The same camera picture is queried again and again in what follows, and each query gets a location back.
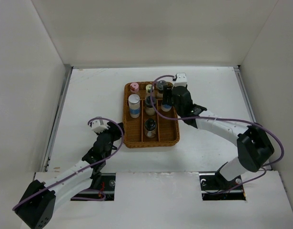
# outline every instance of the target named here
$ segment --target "pink cap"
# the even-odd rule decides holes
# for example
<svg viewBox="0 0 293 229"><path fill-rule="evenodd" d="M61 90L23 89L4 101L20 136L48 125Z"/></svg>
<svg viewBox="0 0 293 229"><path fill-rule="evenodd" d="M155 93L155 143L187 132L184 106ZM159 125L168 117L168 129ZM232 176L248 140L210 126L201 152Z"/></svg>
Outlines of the pink cap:
<svg viewBox="0 0 293 229"><path fill-rule="evenodd" d="M137 93L139 91L139 85L137 83L131 83L131 92Z"/></svg>

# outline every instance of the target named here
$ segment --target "white wall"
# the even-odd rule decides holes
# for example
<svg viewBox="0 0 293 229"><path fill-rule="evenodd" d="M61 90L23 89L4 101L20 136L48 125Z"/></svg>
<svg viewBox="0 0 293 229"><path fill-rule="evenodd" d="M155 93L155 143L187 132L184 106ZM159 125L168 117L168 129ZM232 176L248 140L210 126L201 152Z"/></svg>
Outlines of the white wall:
<svg viewBox="0 0 293 229"><path fill-rule="evenodd" d="M32 0L64 63L241 64L277 0Z"/></svg>
<svg viewBox="0 0 293 229"><path fill-rule="evenodd" d="M285 157L274 168L282 174L293 208L293 0L279 0L241 71L257 121L285 146Z"/></svg>
<svg viewBox="0 0 293 229"><path fill-rule="evenodd" d="M0 229L38 167L65 69L30 0L0 1Z"/></svg>

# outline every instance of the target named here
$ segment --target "robotic arm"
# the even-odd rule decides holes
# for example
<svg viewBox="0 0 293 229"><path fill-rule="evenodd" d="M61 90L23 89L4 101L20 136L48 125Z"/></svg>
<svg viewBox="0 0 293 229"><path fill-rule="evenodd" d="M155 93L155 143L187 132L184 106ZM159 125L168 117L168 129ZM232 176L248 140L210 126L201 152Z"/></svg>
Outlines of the robotic arm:
<svg viewBox="0 0 293 229"><path fill-rule="evenodd" d="M108 126L104 125L102 120L94 120L91 123L91 129L98 135L98 138L93 144L93 147L75 166L50 180L44 182L34 180L30 183L20 201L54 183L59 183L15 209L15 213L30 228L43 228L50 221L54 211L58 209L59 206L69 201L79 192L90 187L98 186L101 179L100 170L106 165L106 161L91 166L83 171L80 171L80 169L107 158L111 155L111 151L116 149L113 142L121 138L121 132L113 123L108 122L107 125ZM118 125L124 132L123 123L119 123ZM60 182L74 173L76 173L76 175Z"/></svg>
<svg viewBox="0 0 293 229"><path fill-rule="evenodd" d="M173 87L164 88L163 104L174 106L181 118L199 115L211 117L212 119L196 118L184 122L195 128L210 131L230 141L238 149L238 156L219 168L211 181L221 190L225 189L229 181L246 171L257 172L274 153L267 134L260 128L237 122L217 121L216 118L219 117L207 108L193 104L184 73L176 74L173 81Z"/></svg>

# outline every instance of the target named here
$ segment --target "white tabletop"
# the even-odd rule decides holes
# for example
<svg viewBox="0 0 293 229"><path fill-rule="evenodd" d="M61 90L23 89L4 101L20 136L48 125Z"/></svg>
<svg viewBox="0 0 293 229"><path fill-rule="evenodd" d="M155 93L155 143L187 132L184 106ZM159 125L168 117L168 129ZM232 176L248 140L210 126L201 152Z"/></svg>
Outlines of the white tabletop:
<svg viewBox="0 0 293 229"><path fill-rule="evenodd" d="M44 181L56 173L37 173ZM256 176L245 173L243 179ZM246 201L203 201L198 173L117 173L115 199L67 202L45 229L293 229L277 171L244 185ZM21 229L28 229L22 224Z"/></svg>
<svg viewBox="0 0 293 229"><path fill-rule="evenodd" d="M64 171L93 145L87 121L96 116L122 121L126 83L186 73L193 102L221 117L249 120L232 67L152 67L73 70L48 171ZM180 141L172 147L121 148L103 172L184 172L217 170L237 155L230 142L179 121Z"/></svg>

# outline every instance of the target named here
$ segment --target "screw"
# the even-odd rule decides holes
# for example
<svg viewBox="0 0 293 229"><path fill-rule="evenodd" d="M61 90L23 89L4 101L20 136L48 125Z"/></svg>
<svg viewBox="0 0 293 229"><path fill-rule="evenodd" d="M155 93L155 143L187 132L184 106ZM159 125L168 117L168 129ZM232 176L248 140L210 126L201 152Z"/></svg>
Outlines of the screw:
<svg viewBox="0 0 293 229"><path fill-rule="evenodd" d="M206 182L207 182L206 179L201 179L200 180L200 183L201 183L202 186L206 186L207 185Z"/></svg>
<svg viewBox="0 0 293 229"><path fill-rule="evenodd" d="M113 187L113 186L115 186L116 185L116 182L114 181L114 180L110 180L109 181L109 186L110 187Z"/></svg>
<svg viewBox="0 0 293 229"><path fill-rule="evenodd" d="M241 184L241 183L242 183L242 180L239 179L239 178L237 178L237 179L235 180L235 183L236 183L236 184Z"/></svg>

